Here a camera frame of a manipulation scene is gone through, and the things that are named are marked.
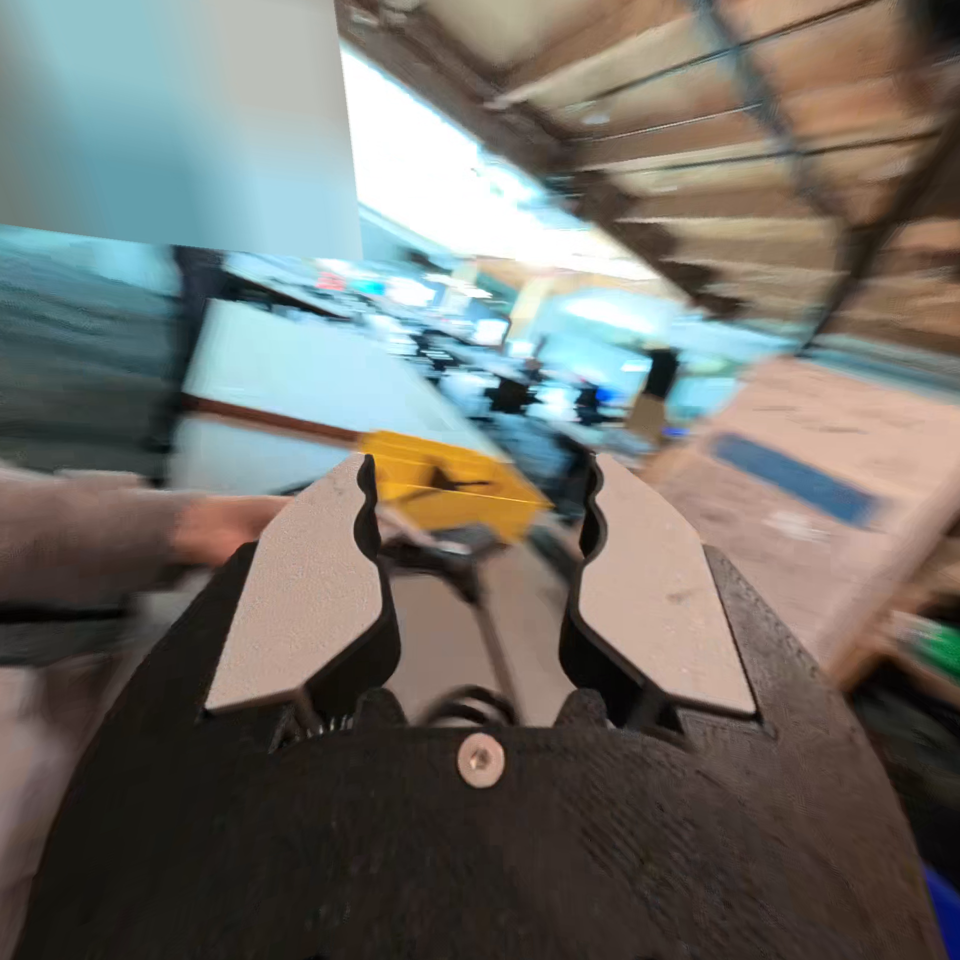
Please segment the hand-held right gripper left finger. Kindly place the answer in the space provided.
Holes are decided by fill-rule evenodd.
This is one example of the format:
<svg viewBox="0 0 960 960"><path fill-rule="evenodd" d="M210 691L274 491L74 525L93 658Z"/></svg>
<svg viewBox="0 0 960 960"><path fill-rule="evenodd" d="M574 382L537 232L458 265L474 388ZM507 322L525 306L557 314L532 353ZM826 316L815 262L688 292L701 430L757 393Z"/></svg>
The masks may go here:
<svg viewBox="0 0 960 960"><path fill-rule="evenodd" d="M374 458L352 454L296 495L255 546L205 710L354 714L402 640L379 556Z"/></svg>

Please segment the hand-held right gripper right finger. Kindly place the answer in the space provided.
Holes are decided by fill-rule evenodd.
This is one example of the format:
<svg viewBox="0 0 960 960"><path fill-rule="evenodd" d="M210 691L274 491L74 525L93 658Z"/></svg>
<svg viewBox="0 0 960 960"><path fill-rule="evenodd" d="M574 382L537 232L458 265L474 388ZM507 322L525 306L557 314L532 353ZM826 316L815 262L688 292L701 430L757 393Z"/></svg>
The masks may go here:
<svg viewBox="0 0 960 960"><path fill-rule="evenodd" d="M565 676L599 695L618 730L678 730L682 710L756 719L699 534L612 455L594 456L587 474L558 642Z"/></svg>

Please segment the person's left forearm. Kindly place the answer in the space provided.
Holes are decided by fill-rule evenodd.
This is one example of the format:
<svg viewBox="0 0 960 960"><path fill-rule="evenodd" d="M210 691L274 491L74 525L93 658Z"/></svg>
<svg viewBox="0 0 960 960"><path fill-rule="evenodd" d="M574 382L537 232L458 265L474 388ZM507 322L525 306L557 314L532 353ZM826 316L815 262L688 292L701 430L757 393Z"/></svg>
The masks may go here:
<svg viewBox="0 0 960 960"><path fill-rule="evenodd" d="M3 462L2 606L106 606L164 585L182 566L174 538L195 500L133 474L47 474Z"/></svg>

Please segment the person's left hand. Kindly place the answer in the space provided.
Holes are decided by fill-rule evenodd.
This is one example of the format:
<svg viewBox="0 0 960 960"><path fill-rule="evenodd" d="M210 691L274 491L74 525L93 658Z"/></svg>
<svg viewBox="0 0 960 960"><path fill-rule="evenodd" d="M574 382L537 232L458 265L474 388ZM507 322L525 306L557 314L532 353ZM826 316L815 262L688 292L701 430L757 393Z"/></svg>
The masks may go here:
<svg viewBox="0 0 960 960"><path fill-rule="evenodd" d="M187 568L221 567L239 548L259 540L292 499L282 495L194 497L174 522L174 562Z"/></svg>

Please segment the yellow plastic bin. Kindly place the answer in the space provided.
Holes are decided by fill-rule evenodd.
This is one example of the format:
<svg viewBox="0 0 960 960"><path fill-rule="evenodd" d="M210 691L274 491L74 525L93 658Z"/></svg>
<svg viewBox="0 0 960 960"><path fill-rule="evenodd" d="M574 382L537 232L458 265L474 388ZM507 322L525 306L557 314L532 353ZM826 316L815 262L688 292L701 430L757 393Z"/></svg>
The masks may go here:
<svg viewBox="0 0 960 960"><path fill-rule="evenodd" d="M522 541L553 503L509 461L391 431L366 433L378 500L427 532L486 526L501 543Z"/></svg>

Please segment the person's grey hoodie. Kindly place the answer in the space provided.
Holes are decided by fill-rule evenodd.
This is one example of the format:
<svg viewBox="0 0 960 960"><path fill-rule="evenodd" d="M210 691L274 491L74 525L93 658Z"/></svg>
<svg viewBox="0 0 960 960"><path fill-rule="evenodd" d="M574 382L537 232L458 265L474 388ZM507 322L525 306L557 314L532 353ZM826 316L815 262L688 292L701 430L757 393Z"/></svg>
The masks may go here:
<svg viewBox="0 0 960 960"><path fill-rule="evenodd" d="M46 837L73 772L142 654L1 670L1 957L18 942Z"/></svg>

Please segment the blue plastic bin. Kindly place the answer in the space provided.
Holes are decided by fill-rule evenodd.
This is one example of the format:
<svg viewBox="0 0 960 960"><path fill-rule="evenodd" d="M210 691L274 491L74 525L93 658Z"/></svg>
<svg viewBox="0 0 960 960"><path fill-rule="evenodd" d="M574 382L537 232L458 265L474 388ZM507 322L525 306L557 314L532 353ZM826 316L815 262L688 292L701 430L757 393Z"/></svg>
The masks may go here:
<svg viewBox="0 0 960 960"><path fill-rule="evenodd" d="M959 959L959 893L929 864L923 866L934 915L948 959Z"/></svg>

